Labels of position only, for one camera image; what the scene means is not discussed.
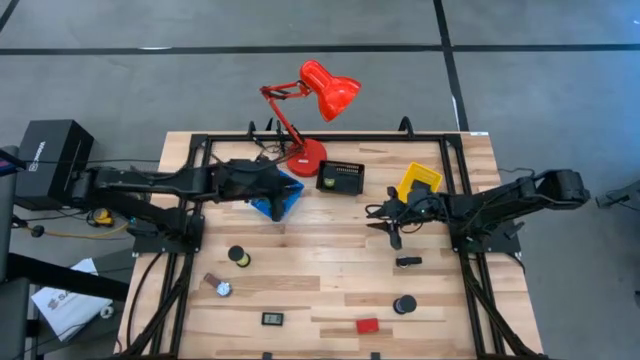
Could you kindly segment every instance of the gray floor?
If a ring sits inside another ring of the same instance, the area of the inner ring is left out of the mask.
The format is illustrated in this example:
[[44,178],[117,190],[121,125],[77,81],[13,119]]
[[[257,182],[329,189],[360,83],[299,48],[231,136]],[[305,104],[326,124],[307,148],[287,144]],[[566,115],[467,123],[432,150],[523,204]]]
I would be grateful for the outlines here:
[[[8,0],[0,0],[6,6]],[[640,42],[634,0],[445,0],[454,44]],[[330,43],[438,43],[431,1],[270,2],[21,0],[0,48],[159,47]],[[297,54],[0,57],[0,144],[19,143],[29,120],[74,118],[99,141],[96,158],[158,158],[170,130],[240,130],[271,117],[257,89],[294,80],[317,58],[363,84],[325,124],[312,99],[284,108],[301,129],[456,129],[442,55]],[[600,194],[640,177],[640,53],[455,55],[474,131],[489,131],[498,163],[570,167]],[[504,180],[513,179],[504,175]],[[521,235],[527,282],[548,354],[635,359],[640,353],[640,225],[624,208],[591,203],[528,216]],[[78,229],[73,219],[51,228]],[[32,239],[12,250],[58,264],[130,246]],[[106,354],[103,342],[51,359]]]

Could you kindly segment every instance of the blue box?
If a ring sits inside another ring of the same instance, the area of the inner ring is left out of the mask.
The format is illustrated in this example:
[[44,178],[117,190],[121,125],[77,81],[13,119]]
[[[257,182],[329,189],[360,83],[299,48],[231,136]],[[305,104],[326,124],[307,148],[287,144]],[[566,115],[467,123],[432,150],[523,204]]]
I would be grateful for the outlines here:
[[[286,176],[289,179],[295,181],[294,185],[287,186],[287,189],[291,189],[294,192],[293,192],[293,194],[289,195],[289,197],[287,197],[284,200],[284,214],[282,215],[282,218],[284,219],[284,217],[287,215],[289,210],[293,207],[293,204],[295,204],[295,202],[298,200],[300,195],[302,195],[302,190],[304,189],[304,184],[302,184],[298,180],[292,178],[291,176],[289,176],[287,173],[285,173],[282,170],[280,170],[280,175]],[[271,204],[269,203],[269,200],[266,200],[266,199],[254,199],[254,200],[251,200],[250,203],[254,208],[258,209],[261,213],[263,213],[263,214],[267,215],[269,218],[271,218]]]

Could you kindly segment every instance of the wooden table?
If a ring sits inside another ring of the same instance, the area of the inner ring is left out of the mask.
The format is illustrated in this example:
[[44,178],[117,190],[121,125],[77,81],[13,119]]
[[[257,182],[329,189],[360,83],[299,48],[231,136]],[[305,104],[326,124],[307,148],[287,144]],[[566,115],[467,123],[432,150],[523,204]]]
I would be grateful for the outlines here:
[[[191,135],[167,134],[160,170],[176,170],[184,163]],[[489,136],[462,133],[462,140],[473,191],[499,185]],[[386,187],[399,183],[410,162],[443,172],[438,145],[327,142],[325,146],[332,160],[366,165],[364,194],[321,193],[315,189],[315,177],[300,178],[303,195],[280,223],[242,202],[205,204],[206,233],[195,257],[180,357],[260,358],[267,351],[274,358],[369,358],[371,352],[380,352],[382,358],[474,358],[460,263],[450,250],[447,227],[429,223],[414,234],[403,234],[404,249],[396,252],[385,233],[364,226],[371,222],[364,206],[385,200]],[[223,160],[253,158],[260,150],[251,142],[220,142],[214,149]],[[461,193],[453,149],[450,157]],[[444,182],[440,190],[446,191]],[[168,207],[177,200],[159,195],[153,202]],[[251,255],[248,268],[228,260],[233,245],[243,246]],[[396,268],[398,254],[421,256],[424,263]],[[525,344],[542,351],[522,269],[505,255],[487,257],[499,310]],[[152,258],[137,259],[125,314]],[[134,338],[156,311],[166,258],[162,256],[144,283],[133,318]],[[207,272],[228,280],[232,296],[217,296],[203,281]],[[418,308],[400,316],[391,304],[403,294],[415,296]],[[263,311],[284,313],[284,326],[261,325]],[[484,311],[480,312],[490,352],[491,333]],[[358,335],[355,320],[370,317],[380,320],[380,331]],[[124,316],[119,333],[123,343],[126,325]],[[168,350],[172,326],[173,312],[165,325],[163,351]]]

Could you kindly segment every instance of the yellow box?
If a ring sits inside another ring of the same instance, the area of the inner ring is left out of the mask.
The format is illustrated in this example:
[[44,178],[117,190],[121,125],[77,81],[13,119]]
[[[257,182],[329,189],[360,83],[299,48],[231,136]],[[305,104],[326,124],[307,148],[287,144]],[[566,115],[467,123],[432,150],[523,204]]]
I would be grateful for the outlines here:
[[407,202],[407,196],[411,192],[413,182],[418,180],[431,186],[431,191],[436,192],[442,182],[442,175],[429,169],[426,166],[420,165],[416,162],[412,162],[404,173],[400,185],[396,187],[398,190],[398,198],[403,202]]

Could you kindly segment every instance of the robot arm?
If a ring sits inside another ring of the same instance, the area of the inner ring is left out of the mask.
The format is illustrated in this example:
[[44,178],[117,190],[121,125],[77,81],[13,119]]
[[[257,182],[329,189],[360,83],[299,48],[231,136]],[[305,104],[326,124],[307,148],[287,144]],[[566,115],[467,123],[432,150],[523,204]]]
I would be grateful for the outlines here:
[[402,248],[399,230],[409,224],[440,221],[453,234],[481,238],[499,225],[541,209],[571,210],[589,200],[580,174],[572,170],[549,170],[473,195],[450,195],[418,189],[409,193],[407,204],[388,189],[390,200],[367,206],[367,217],[384,220],[369,227],[386,231],[391,247]]

